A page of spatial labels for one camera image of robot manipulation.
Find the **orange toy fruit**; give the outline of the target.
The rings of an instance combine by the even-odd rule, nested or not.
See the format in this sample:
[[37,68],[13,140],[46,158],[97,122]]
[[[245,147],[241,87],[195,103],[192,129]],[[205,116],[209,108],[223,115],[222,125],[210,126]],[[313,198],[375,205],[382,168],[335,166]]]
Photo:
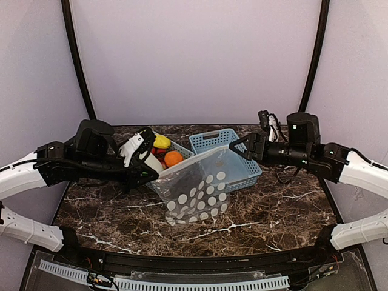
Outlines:
[[182,154],[180,154],[178,151],[173,150],[169,151],[165,154],[164,156],[164,163],[166,164],[167,167],[173,167],[180,162],[184,160]]

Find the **clear dotted zip top bag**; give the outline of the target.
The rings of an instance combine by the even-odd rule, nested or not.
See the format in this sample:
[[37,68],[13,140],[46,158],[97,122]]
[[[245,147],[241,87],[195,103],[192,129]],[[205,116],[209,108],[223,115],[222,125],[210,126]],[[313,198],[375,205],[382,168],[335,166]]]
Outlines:
[[228,148],[221,146],[192,156],[163,171],[152,182],[167,208],[165,219],[168,224],[176,226],[201,222],[227,211],[230,192],[224,182],[226,173],[215,173],[212,165]]

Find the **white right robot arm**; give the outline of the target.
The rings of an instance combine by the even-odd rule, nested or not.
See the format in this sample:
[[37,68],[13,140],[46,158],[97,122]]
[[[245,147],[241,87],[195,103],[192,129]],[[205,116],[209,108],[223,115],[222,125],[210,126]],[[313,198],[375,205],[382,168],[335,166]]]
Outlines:
[[[269,113],[263,110],[258,116],[264,133],[250,133],[229,144],[229,149],[240,157],[259,164],[305,169],[319,178],[387,197],[387,167],[367,159],[355,148],[321,143],[317,116],[289,114],[288,137],[282,142],[270,138]],[[354,222],[325,226],[315,247],[332,252],[379,239],[387,239],[386,210]]]

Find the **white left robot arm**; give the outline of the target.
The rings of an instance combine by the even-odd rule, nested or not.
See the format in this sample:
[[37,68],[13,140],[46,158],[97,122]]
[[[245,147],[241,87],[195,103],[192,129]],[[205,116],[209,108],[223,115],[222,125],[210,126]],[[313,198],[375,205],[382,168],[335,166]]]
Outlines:
[[[146,164],[156,135],[143,127],[117,144],[114,128],[99,120],[83,120],[74,137],[38,147],[20,160],[1,168],[1,199],[21,192],[80,179],[116,181],[135,189],[158,178]],[[1,206],[1,234],[52,252],[76,247],[76,233],[26,218]]]

